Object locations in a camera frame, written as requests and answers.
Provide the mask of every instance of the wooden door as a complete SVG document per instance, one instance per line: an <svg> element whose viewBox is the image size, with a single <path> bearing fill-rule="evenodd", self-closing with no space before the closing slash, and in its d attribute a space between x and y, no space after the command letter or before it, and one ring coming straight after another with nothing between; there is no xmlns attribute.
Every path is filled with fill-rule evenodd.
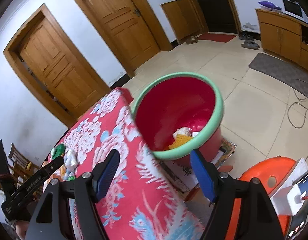
<svg viewBox="0 0 308 240"><path fill-rule="evenodd" d="M83 1L130 61L133 70L160 51L131 0Z"/></svg>
<svg viewBox="0 0 308 240"><path fill-rule="evenodd" d="M46 18L23 39L20 55L76 119L109 91L92 67L77 59Z"/></svg>
<svg viewBox="0 0 308 240"><path fill-rule="evenodd" d="M300 35L281 29L281 55L299 63L301 40Z"/></svg>
<svg viewBox="0 0 308 240"><path fill-rule="evenodd" d="M266 23L259 23L262 48L268 49L277 54L281 53L280 29Z"/></svg>
<svg viewBox="0 0 308 240"><path fill-rule="evenodd" d="M211 32L237 33L228 0L198 0Z"/></svg>

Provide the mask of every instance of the black door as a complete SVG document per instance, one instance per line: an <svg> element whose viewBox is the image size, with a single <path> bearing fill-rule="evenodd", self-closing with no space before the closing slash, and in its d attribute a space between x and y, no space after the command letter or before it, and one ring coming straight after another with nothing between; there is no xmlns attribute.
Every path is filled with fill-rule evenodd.
<svg viewBox="0 0 308 240"><path fill-rule="evenodd" d="M228 0L198 0L211 32L237 33Z"/></svg>

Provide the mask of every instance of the purple bag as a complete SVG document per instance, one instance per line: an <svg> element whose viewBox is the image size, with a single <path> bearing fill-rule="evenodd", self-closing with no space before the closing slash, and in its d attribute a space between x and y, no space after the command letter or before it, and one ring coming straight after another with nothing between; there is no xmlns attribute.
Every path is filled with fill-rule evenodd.
<svg viewBox="0 0 308 240"><path fill-rule="evenodd" d="M279 6L276 6L275 4L268 2L268 1L263 1L263 2L258 2L258 3L270 9L281 10Z"/></svg>

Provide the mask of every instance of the red doormat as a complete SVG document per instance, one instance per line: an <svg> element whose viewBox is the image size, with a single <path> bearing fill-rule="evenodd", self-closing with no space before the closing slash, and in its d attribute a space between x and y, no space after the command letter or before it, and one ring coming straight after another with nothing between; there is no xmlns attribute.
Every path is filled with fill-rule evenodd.
<svg viewBox="0 0 308 240"><path fill-rule="evenodd" d="M236 35L228 34L215 34L215 33L203 33L201 36L197 37L198 40L208 40L208 41L219 41L219 42L229 42Z"/></svg>

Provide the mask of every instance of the smartphone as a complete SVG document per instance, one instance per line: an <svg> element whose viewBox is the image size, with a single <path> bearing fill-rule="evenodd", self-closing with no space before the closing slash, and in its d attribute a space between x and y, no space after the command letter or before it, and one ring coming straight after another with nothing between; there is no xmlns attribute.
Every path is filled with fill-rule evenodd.
<svg viewBox="0 0 308 240"><path fill-rule="evenodd" d="M294 184L298 184L301 193L306 191L306 196L308 196L308 171ZM286 240L293 240L296 235L303 229L308 216L308 199L304 201L303 206L297 212L295 216L292 216L289 220L289 227L285 235Z"/></svg>

